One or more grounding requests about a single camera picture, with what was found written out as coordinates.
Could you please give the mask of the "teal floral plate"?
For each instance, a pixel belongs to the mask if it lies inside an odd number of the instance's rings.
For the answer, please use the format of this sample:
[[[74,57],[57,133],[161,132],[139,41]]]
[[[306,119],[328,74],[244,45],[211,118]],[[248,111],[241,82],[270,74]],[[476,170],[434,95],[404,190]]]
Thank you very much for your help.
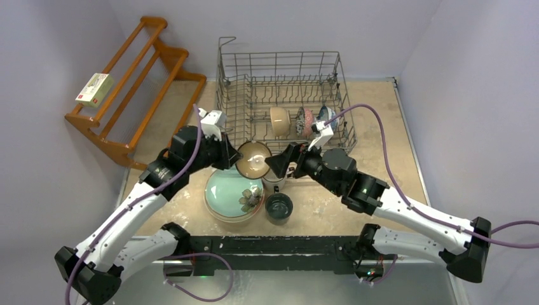
[[[216,170],[205,186],[205,204],[212,216],[223,222],[243,222],[251,218],[264,199],[261,179],[247,179],[235,168]]]

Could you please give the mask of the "brown floral pattern bowl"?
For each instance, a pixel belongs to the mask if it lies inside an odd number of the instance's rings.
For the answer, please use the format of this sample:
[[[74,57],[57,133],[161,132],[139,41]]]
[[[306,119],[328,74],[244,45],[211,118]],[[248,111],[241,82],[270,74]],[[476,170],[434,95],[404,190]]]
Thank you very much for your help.
[[[311,109],[300,107],[296,115],[296,132],[299,137],[309,138],[313,131],[311,125],[315,121]]]

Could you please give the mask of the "blue white pattern bowl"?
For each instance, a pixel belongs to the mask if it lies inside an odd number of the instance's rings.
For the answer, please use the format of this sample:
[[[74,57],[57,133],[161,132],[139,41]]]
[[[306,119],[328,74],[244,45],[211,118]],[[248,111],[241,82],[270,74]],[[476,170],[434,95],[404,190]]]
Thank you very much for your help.
[[[336,115],[337,115],[337,112],[335,110],[333,110],[332,108],[327,107],[327,106],[324,105],[319,110],[319,113],[318,113],[318,116],[317,116],[317,121],[329,121],[333,117],[336,117]],[[337,117],[331,123],[331,128],[333,130],[335,130],[338,127],[339,121],[340,121],[340,117]]]

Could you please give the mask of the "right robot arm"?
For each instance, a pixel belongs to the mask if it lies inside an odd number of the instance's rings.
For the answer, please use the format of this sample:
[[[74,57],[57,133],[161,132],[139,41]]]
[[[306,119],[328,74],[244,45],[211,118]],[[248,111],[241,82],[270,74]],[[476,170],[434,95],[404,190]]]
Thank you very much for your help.
[[[357,162],[343,149],[308,149],[290,143],[284,152],[264,162],[283,177],[295,163],[295,178],[310,177],[350,210],[401,224],[411,233],[366,225],[357,241],[358,253],[371,259],[376,254],[400,254],[445,265],[454,276],[472,283],[484,279],[490,243],[490,221],[449,215],[402,194],[396,187],[357,170]]]

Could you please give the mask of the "white ribbed mug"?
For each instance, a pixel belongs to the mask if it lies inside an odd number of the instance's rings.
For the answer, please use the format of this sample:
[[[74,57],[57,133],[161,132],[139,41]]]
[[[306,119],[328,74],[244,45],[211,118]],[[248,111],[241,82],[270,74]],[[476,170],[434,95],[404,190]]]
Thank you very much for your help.
[[[262,178],[264,187],[270,191],[273,191],[274,193],[283,191],[286,180],[287,175],[278,177],[273,170],[269,170],[269,172]]]

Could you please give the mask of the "dark green mug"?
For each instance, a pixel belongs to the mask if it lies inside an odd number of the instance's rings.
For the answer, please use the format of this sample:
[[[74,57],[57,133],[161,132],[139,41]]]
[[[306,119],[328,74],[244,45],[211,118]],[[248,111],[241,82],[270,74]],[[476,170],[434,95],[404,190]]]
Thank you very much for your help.
[[[265,202],[266,218],[274,225],[284,225],[292,214],[293,202],[283,193],[274,193]]]

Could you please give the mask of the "tan brown-rimmed bowl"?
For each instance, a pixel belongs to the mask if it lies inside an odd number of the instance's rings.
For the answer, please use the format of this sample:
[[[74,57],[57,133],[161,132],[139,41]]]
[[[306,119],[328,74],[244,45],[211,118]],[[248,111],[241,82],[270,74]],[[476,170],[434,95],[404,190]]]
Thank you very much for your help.
[[[236,169],[240,175],[247,179],[260,179],[270,170],[265,159],[272,156],[270,149],[258,141],[247,141],[242,144],[238,152],[242,158],[236,162]]]

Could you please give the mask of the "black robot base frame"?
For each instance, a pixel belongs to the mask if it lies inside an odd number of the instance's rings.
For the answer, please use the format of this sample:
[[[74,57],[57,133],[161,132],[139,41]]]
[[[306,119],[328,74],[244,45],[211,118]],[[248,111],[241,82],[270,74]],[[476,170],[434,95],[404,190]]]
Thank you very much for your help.
[[[169,222],[176,245],[168,258],[189,260],[195,276],[217,270],[332,271],[336,275],[379,278],[394,260],[358,236],[195,236]]]

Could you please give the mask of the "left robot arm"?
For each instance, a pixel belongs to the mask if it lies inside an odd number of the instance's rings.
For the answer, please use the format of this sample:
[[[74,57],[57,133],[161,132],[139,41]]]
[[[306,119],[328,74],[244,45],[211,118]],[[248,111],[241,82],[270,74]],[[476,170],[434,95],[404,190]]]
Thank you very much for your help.
[[[208,167],[229,169],[241,158],[226,133],[206,136],[200,127],[182,127],[108,219],[76,247],[62,247],[55,254],[67,282],[65,302],[70,303],[70,293],[75,290],[87,304],[105,304],[127,278],[155,260],[198,256],[191,235],[173,222],[138,245],[128,242],[150,216],[189,184],[191,174]]]

